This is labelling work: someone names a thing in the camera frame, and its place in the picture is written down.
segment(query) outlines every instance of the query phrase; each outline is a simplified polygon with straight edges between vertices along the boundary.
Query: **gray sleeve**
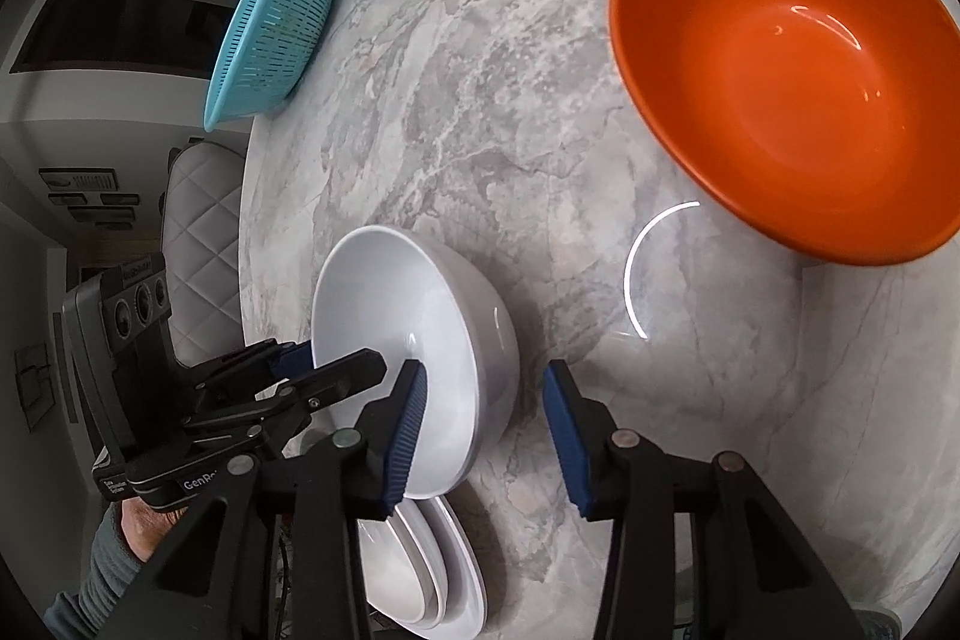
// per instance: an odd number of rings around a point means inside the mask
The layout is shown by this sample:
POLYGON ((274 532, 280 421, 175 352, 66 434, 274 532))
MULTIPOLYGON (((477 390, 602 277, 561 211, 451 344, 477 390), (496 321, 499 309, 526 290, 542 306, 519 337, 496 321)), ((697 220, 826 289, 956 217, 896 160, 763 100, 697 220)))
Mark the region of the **gray sleeve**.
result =
POLYGON ((59 593, 43 614, 43 622, 56 640, 93 640, 140 571, 140 560, 120 530, 120 507, 118 501, 109 506, 93 536, 90 571, 80 584, 80 593, 59 593))

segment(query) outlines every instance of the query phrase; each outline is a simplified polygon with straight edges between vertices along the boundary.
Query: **marble countertop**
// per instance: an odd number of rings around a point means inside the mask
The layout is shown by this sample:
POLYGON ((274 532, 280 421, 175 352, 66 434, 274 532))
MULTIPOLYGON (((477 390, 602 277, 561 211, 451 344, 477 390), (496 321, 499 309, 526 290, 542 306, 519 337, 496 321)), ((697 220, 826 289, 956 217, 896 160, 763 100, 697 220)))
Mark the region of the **marble countertop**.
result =
MULTIPOLYGON (((517 327, 520 395, 451 497, 489 636, 586 637, 596 616, 608 527, 566 501, 539 409, 551 357, 666 451, 744 453, 848 598, 910 627, 960 552, 960 245, 842 268, 747 228, 647 131, 606 10, 337 0, 299 90, 253 125, 246 336, 309 338, 323 259, 366 223, 440 239, 491 280, 517 327), (644 235, 625 280, 643 228, 691 201, 644 235)), ((678 550, 682 569, 680 525, 678 550)))

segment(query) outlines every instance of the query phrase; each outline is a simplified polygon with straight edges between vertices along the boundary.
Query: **bowl rim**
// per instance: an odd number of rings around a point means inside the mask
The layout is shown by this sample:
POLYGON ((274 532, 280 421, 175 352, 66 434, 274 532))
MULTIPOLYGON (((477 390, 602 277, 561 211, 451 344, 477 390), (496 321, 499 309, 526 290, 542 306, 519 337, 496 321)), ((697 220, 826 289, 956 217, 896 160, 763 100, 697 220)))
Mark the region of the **bowl rim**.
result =
MULTIPOLYGON (((323 266, 320 267, 320 275, 317 277, 317 285, 314 287, 313 292, 313 301, 310 306, 310 333, 312 336, 313 333, 313 322, 315 320, 315 313, 317 311, 317 298, 320 295, 320 282, 323 281, 323 276, 325 272, 328 271, 328 266, 333 259, 333 257, 338 253, 342 252, 342 248, 348 242, 353 241, 356 237, 360 237, 364 234, 384 234, 394 239, 400 239, 402 242, 408 245, 408 247, 414 248, 416 253, 421 256, 430 266, 440 275, 440 280, 443 281, 443 285, 446 287, 450 296, 453 298, 453 302, 457 307, 457 321, 462 326, 464 333, 467 335, 467 343, 469 343, 469 360, 470 365, 473 368, 473 376, 476 379, 476 382, 473 384, 472 389, 472 402, 473 402, 473 421, 472 421, 472 430, 470 431, 470 442, 469 446, 466 449, 467 456, 464 458, 463 463, 460 465, 457 470, 456 477, 450 480, 450 486, 445 491, 452 490, 453 487, 459 485, 460 482, 464 480, 464 477, 467 476, 472 464, 477 459, 477 455, 480 450, 480 443, 482 437, 480 437, 480 413, 481 408, 486 405, 486 384, 487 384, 487 372, 483 367, 481 362, 477 360, 477 345, 480 343, 476 334, 476 327, 472 323, 472 319, 467 318, 467 309, 466 297, 464 293, 459 289, 455 284, 454 272, 450 271, 448 266, 443 262, 442 258, 438 258, 437 254, 429 247, 427 242, 435 242, 434 239, 428 237, 421 237, 418 234, 414 234, 412 231, 407 231, 406 229, 396 228, 395 226, 388 226, 382 223, 371 223, 365 226, 360 226, 353 229, 333 245, 326 256, 325 261, 323 261, 323 266)), ((456 252, 455 250, 448 248, 451 253, 456 252)), ((429 372, 427 372, 427 381, 429 382, 429 372)), ((424 496, 415 493, 409 493, 409 485, 407 490, 404 492, 405 498, 409 499, 430 499, 434 496, 439 496, 440 494, 445 493, 445 491, 440 491, 437 493, 430 493, 424 496)))
MULTIPOLYGON (((933 0, 934 4, 939 6, 940 12, 943 14, 949 25, 952 25, 953 30, 957 34, 957 37, 960 38, 960 28, 957 26, 957 21, 953 19, 950 15, 949 9, 943 3, 942 0, 933 0)), ((725 193, 725 189, 722 186, 717 186, 710 177, 701 172, 698 169, 696 163, 685 156, 683 150, 678 150, 674 148, 674 145, 669 140, 669 133, 665 124, 658 118, 656 113, 650 108, 649 104, 645 100, 640 86, 637 85, 634 76, 632 75, 630 68, 627 67, 627 57, 625 53, 624 46, 624 36, 621 29, 621 8, 624 5, 624 0, 610 0, 608 3, 608 30, 610 30, 610 39, 611 47, 613 48, 613 60, 616 62, 616 68, 620 74, 620 78, 623 80, 624 87, 627 89, 627 93, 630 95, 632 102, 634 102, 637 111, 640 113, 640 117, 643 119, 647 128, 653 133, 656 140, 659 142, 662 148, 669 154, 670 158, 676 162, 680 168, 686 172, 695 183, 697 183, 701 188, 703 188, 707 193, 716 199, 720 204, 722 204, 726 209, 730 210, 733 215, 736 215, 738 218, 747 223, 747 225, 752 226, 752 228, 760 231, 761 234, 774 239, 775 242, 788 247, 792 250, 795 250, 800 253, 805 253, 806 255, 813 256, 814 258, 821 259, 823 261, 829 261, 834 263, 846 263, 847 265, 852 266, 889 266, 894 265, 895 263, 907 263, 910 261, 916 261, 918 258, 923 258, 923 256, 932 253, 942 245, 946 244, 950 238, 953 237, 957 231, 960 231, 960 211, 957 215, 954 215, 952 221, 949 221, 944 228, 942 228, 936 234, 930 235, 923 238, 923 242, 915 241, 913 242, 912 247, 908 250, 903 248, 899 252, 894 252, 892 250, 883 250, 877 251, 870 248, 865 248, 861 252, 846 252, 844 250, 839 250, 835 247, 832 247, 829 242, 817 241, 815 238, 798 236, 797 234, 791 234, 789 232, 784 232, 778 228, 768 225, 761 218, 757 218, 749 209, 744 209, 736 199, 731 199, 728 194, 725 193)))

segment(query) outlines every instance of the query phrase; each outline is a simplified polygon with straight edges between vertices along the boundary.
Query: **screw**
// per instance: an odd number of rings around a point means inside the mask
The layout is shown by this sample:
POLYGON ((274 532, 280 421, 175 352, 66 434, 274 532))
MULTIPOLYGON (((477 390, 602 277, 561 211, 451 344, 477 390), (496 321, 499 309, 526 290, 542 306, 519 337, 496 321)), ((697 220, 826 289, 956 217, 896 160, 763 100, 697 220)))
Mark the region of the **screw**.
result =
POLYGON ((633 429, 617 429, 610 435, 610 442, 617 448, 635 448, 640 445, 640 435, 633 429))
POLYGON ((723 451, 720 456, 717 456, 717 463, 724 472, 739 472, 746 466, 743 456, 735 451, 723 451))
POLYGON ((230 475, 246 475, 253 469, 253 456, 242 453, 240 456, 234 456, 227 462, 227 472, 230 475))
POLYGON ((333 445, 337 448, 352 448, 362 438, 357 429, 337 429, 333 432, 333 445))

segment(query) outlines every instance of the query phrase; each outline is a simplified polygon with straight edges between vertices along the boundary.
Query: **quilted cushion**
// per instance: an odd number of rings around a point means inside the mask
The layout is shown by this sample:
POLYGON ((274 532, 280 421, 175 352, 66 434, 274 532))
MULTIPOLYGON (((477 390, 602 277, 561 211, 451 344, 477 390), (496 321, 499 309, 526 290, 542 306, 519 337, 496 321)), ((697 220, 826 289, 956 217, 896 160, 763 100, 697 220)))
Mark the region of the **quilted cushion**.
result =
POLYGON ((237 239, 244 159, 215 143, 173 162, 163 211, 163 255, 176 358, 198 365, 243 347, 237 239))

